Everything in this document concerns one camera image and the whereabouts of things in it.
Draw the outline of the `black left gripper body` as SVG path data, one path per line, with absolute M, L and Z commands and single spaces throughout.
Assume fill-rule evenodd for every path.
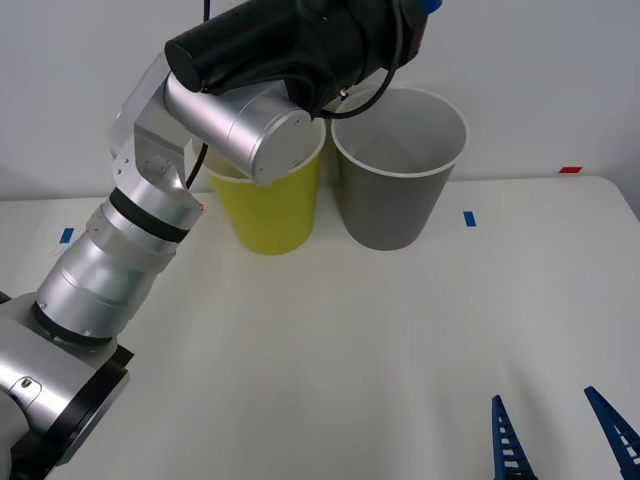
M 349 12 L 362 37 L 363 66 L 358 78 L 363 81 L 376 71 L 393 65 L 397 39 L 400 39 L 399 69 L 413 60 L 419 52 L 426 29 L 424 1 L 399 2 L 401 36 L 397 36 L 394 1 L 350 1 Z

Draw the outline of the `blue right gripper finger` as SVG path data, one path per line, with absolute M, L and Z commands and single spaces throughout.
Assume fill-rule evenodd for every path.
M 499 395 L 492 398 L 492 444 L 495 480 L 537 479 Z
M 624 480 L 639 480 L 639 435 L 593 387 L 584 393 L 596 414 Z

